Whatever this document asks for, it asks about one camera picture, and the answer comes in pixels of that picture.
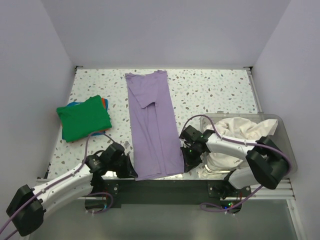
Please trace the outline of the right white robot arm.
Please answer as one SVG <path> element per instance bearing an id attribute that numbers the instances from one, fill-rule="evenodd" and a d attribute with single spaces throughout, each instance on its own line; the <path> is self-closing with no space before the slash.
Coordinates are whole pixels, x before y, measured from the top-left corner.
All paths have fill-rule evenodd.
<path id="1" fill-rule="evenodd" d="M 202 162 L 204 153 L 224 154 L 247 162 L 247 167 L 231 170 L 224 177 L 222 189 L 230 197 L 242 188 L 256 184 L 274 190 L 292 168 L 289 158 L 267 136 L 245 140 L 225 137 L 211 129 L 200 132 L 189 125 L 179 138 L 186 144 L 180 148 L 186 172 Z"/>

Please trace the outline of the clear plastic bin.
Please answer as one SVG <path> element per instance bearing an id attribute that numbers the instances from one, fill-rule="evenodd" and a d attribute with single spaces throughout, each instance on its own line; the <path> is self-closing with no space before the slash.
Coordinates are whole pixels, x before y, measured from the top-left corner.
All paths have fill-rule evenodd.
<path id="1" fill-rule="evenodd" d="M 262 129 L 267 129 L 267 124 L 277 122 L 277 126 L 270 127 L 268 137 L 289 158 L 290 171 L 284 179 L 289 178 L 297 171 L 297 163 L 294 152 L 283 120 L 275 114 L 208 114 L 218 130 L 222 130 L 229 138 L 234 136 L 239 139 L 259 139 Z M 241 159 L 222 153 L 205 153 L 204 163 L 196 171 L 200 179 L 221 180 L 227 175 L 227 171 L 235 169 L 247 169 L 249 164 Z"/>

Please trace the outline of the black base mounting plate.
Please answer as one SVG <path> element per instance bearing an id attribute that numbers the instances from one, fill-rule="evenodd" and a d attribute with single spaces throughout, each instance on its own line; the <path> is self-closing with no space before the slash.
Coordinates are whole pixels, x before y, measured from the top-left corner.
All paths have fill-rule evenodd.
<path id="1" fill-rule="evenodd" d="M 122 205 L 200 205 L 211 203 L 222 208 L 232 207 L 252 191 L 250 186 L 235 189 L 224 180 L 143 180 L 102 179 L 91 181 L 97 200 L 85 200 L 85 207 L 101 212 L 109 204 Z"/>

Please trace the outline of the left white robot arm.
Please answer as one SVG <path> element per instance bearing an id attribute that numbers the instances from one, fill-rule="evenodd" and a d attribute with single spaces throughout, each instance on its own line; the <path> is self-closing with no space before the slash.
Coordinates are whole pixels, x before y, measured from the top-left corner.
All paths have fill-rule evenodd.
<path id="1" fill-rule="evenodd" d="M 51 181 L 34 187 L 21 186 L 6 209 L 8 221 L 25 237 L 35 232 L 54 211 L 79 197 L 105 195 L 113 201 L 114 197 L 103 191 L 103 176 L 107 172 L 114 172 L 119 179 L 138 177 L 129 154 L 114 142 L 105 150 L 86 155 L 76 167 Z"/>

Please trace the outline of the purple t-shirt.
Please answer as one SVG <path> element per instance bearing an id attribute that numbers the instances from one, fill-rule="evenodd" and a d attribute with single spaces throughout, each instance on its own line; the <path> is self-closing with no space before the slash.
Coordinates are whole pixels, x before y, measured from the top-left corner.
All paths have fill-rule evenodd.
<path id="1" fill-rule="evenodd" d="M 138 181 L 184 172 L 167 77 L 164 70 L 147 75 L 125 74 L 133 161 Z"/>

